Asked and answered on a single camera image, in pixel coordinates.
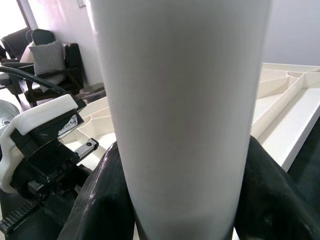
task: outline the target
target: black cable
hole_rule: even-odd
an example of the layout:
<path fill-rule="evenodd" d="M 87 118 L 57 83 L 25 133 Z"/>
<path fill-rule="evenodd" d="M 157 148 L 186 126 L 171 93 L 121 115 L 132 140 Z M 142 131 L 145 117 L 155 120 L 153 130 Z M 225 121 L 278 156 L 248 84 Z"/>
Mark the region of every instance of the black cable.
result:
<path fill-rule="evenodd" d="M 67 93 L 66 90 L 64 90 L 62 87 L 59 87 L 57 85 L 54 85 L 51 82 L 48 82 L 47 80 L 44 80 L 38 76 L 32 75 L 30 73 L 27 73 L 25 71 L 16 69 L 16 68 L 12 68 L 12 67 L 7 67 L 7 66 L 0 66 L 0 73 L 6 73 L 6 74 L 11 74 L 11 75 L 15 75 L 17 77 L 20 78 L 24 78 L 27 81 L 31 81 L 31 82 L 35 82 L 39 85 L 42 85 L 58 94 L 65 94 Z"/>

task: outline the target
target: white pipe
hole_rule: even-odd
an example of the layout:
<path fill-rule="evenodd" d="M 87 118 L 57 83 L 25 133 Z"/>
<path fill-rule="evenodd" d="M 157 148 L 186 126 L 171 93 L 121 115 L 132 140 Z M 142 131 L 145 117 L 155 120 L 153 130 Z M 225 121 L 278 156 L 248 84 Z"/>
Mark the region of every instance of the white pipe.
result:
<path fill-rule="evenodd" d="M 232 229 L 270 2 L 88 1 L 140 239 Z"/>

